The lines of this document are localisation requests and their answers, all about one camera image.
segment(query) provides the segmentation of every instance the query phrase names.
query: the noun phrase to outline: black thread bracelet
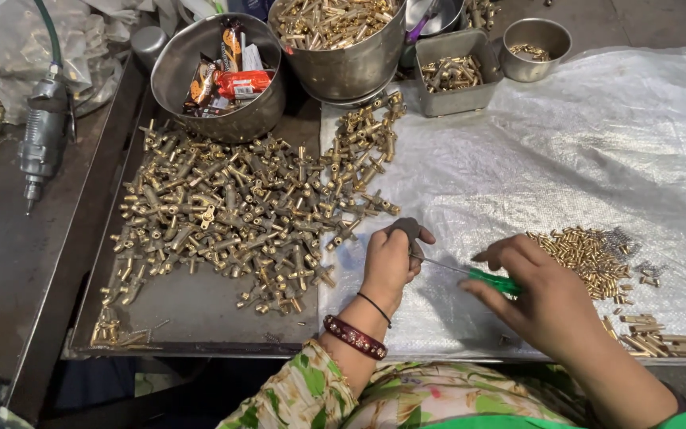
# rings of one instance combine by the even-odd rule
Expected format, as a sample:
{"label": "black thread bracelet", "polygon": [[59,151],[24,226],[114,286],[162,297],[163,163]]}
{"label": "black thread bracelet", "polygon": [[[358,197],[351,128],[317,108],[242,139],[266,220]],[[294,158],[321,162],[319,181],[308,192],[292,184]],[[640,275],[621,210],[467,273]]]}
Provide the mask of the black thread bracelet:
{"label": "black thread bracelet", "polygon": [[365,296],[363,293],[361,293],[361,292],[356,292],[356,295],[358,295],[358,296],[360,296],[360,297],[363,297],[364,299],[366,299],[367,301],[369,301],[370,304],[372,304],[373,307],[377,308],[377,311],[379,311],[380,314],[383,315],[383,317],[385,317],[386,320],[388,321],[388,329],[391,328],[391,326],[390,326],[390,319],[388,318],[388,316],[386,316],[385,311],[380,310],[380,307],[378,307],[377,304],[375,304],[374,301],[372,301],[371,299],[367,298],[367,296]]}

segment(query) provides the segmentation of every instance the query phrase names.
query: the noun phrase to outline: green air hose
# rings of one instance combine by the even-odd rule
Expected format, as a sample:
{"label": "green air hose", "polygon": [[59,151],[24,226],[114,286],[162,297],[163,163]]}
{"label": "green air hose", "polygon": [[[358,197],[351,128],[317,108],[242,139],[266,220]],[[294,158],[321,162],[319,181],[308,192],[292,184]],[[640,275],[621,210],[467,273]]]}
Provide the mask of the green air hose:
{"label": "green air hose", "polygon": [[33,0],[36,3],[36,7],[39,8],[39,13],[41,14],[44,24],[46,25],[46,31],[50,34],[50,41],[52,42],[52,62],[57,64],[62,68],[62,54],[60,53],[60,41],[57,39],[57,30],[55,30],[55,24],[52,22],[52,17],[50,13],[46,10],[46,6],[42,0]]}

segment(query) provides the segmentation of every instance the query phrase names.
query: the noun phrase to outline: hand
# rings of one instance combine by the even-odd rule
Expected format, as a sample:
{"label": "hand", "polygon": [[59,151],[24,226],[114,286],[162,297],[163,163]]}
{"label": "hand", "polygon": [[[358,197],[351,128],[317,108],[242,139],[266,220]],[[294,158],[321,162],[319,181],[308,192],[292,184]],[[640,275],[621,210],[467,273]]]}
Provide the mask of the hand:
{"label": "hand", "polygon": [[480,280],[464,280],[459,286],[558,363],[568,365],[606,340],[615,343],[602,326],[584,282],[530,238],[516,235],[497,241],[473,260],[488,262],[491,271],[504,267],[523,293],[512,301]]}
{"label": "hand", "polygon": [[[372,234],[367,246],[367,262],[364,264],[364,281],[361,293],[392,316],[401,304],[401,297],[406,283],[420,273],[421,259],[409,256],[409,239],[402,230],[394,230],[390,236],[388,228]],[[418,238],[427,244],[436,242],[433,234],[420,227]],[[419,246],[413,245],[417,254],[422,254]]]}

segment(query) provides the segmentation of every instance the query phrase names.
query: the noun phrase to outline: maroon bangle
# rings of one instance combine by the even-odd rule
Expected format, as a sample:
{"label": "maroon bangle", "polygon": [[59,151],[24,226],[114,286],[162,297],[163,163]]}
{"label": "maroon bangle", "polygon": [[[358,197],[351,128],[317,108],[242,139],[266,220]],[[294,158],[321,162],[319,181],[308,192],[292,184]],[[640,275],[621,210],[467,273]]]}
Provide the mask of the maroon bangle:
{"label": "maroon bangle", "polygon": [[388,347],[383,346],[383,343],[375,340],[372,336],[362,334],[353,326],[338,319],[338,317],[333,315],[325,316],[324,325],[330,334],[372,359],[383,360],[388,354]]}

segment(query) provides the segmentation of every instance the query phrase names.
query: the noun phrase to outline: woman's right hand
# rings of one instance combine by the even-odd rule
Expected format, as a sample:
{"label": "woman's right hand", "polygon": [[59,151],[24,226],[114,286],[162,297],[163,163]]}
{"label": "woman's right hand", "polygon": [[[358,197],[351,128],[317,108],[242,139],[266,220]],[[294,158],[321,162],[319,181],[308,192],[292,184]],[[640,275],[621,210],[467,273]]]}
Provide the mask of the woman's right hand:
{"label": "woman's right hand", "polygon": [[602,326],[584,282],[532,239],[505,238],[473,260],[488,262],[491,271],[504,267],[523,293],[511,301],[480,280],[464,280],[459,286],[558,363],[568,365],[606,341],[615,343]]}

